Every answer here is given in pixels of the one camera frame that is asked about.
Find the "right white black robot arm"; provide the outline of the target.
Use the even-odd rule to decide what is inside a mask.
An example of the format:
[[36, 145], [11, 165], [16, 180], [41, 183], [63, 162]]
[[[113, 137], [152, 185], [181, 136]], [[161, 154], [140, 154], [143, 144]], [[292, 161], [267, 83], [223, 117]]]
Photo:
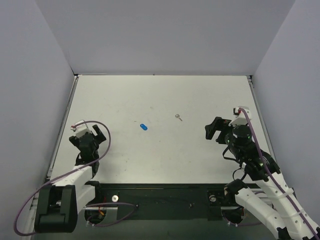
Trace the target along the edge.
[[260, 149], [252, 125], [232, 125], [229, 119], [217, 116], [205, 126], [205, 138], [211, 140], [217, 131], [220, 134], [216, 142], [226, 145], [234, 161], [260, 187], [271, 205], [261, 200], [241, 179], [224, 187], [224, 201], [248, 210], [277, 240], [318, 240], [319, 225], [300, 205], [275, 160]]

